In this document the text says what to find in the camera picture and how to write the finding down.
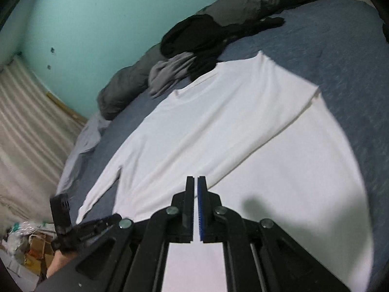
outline clutter on floor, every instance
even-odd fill
[[[20,276],[21,265],[39,278],[45,277],[54,258],[51,241],[55,234],[54,224],[15,223],[7,230],[0,245],[0,249],[7,253],[8,270]]]

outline cardboard box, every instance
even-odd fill
[[[33,256],[26,255],[25,267],[37,276],[40,275],[41,262],[35,259]]]
[[[28,254],[34,257],[36,260],[43,259],[45,253],[45,234],[37,234],[31,236],[30,251]]]
[[[45,255],[54,256],[54,250],[51,247],[51,241],[48,240],[46,240],[46,244],[45,244]]]
[[[50,267],[51,263],[53,262],[53,259],[53,255],[48,255],[47,253],[45,253],[45,263],[47,268]]]

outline mattress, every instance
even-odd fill
[[[227,47],[222,61],[253,57],[259,50],[320,86],[328,109],[345,131],[368,194],[375,246],[373,281],[389,259],[389,46],[377,11],[355,0],[317,0],[281,12],[285,25]],[[187,79],[176,85],[183,88]],[[107,128],[71,198],[71,218],[112,155],[168,93],[145,91]],[[111,213],[115,187],[86,220]]]

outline hand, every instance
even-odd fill
[[[54,259],[51,262],[50,267],[47,269],[46,277],[51,277],[55,272],[60,270],[76,257],[77,252],[70,252],[63,255],[61,251],[57,250],[54,254]]]

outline striped curtain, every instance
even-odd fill
[[[0,72],[0,233],[15,221],[52,222],[67,155],[81,131],[37,86],[20,57]]]

